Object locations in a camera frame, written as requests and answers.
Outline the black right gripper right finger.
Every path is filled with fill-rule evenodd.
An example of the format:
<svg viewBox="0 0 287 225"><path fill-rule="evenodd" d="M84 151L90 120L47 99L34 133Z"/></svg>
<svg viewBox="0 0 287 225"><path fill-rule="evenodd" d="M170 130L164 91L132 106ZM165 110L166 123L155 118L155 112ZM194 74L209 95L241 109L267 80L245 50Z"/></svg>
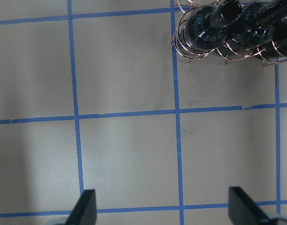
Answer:
<svg viewBox="0 0 287 225"><path fill-rule="evenodd" d="M233 225L270 225L270 218L238 186L228 189L228 217Z"/></svg>

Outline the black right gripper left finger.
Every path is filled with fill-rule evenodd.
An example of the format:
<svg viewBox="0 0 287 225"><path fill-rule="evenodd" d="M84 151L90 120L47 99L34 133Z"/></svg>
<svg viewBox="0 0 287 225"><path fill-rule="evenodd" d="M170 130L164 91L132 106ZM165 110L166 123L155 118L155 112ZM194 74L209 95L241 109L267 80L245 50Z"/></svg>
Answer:
<svg viewBox="0 0 287 225"><path fill-rule="evenodd" d="M96 193L94 189L84 190L66 220L67 225L95 225L97 221Z"/></svg>

